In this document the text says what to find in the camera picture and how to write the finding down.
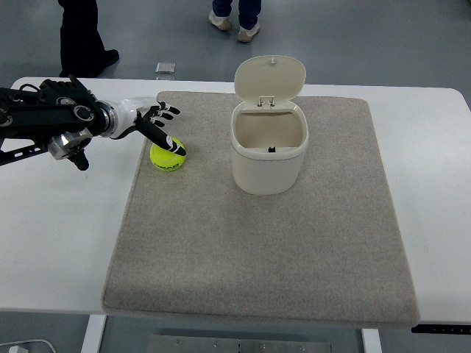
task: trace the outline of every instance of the lid hinge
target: lid hinge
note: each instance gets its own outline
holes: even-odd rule
[[[258,107],[264,107],[266,105],[269,105],[270,107],[275,106],[274,96],[266,96],[266,97],[264,96],[264,97],[259,98],[257,106]]]

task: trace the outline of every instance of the tennis ball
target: tennis ball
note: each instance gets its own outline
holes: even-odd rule
[[[171,139],[185,148],[184,145],[178,141],[178,139]],[[185,161],[185,156],[180,156],[170,151],[166,151],[165,149],[162,149],[153,143],[150,148],[150,160],[157,168],[162,171],[175,171],[182,166],[183,162]]]

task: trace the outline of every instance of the white trash can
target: white trash can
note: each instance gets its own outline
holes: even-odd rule
[[[235,183],[255,195],[287,191],[300,172],[309,132],[302,110],[290,99],[304,86],[304,65],[279,55],[253,57],[235,73],[243,100],[231,118]]]

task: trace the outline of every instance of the black shoe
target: black shoe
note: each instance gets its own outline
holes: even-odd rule
[[[103,54],[103,68],[107,68],[119,60],[119,53],[116,49],[105,50]]]
[[[115,64],[118,60],[119,53],[117,50],[105,50],[99,58],[98,65],[95,68],[90,68],[88,70],[70,70],[69,72],[62,70],[62,72],[59,74],[59,77],[68,77],[69,74],[72,74],[75,77],[93,79],[100,75],[100,73],[103,72],[103,70],[108,66]]]

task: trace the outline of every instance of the trash can lid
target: trash can lid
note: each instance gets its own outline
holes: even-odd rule
[[[244,61],[235,72],[235,94],[258,104],[261,97],[288,101],[302,90],[306,80],[304,65],[293,57],[266,55]]]

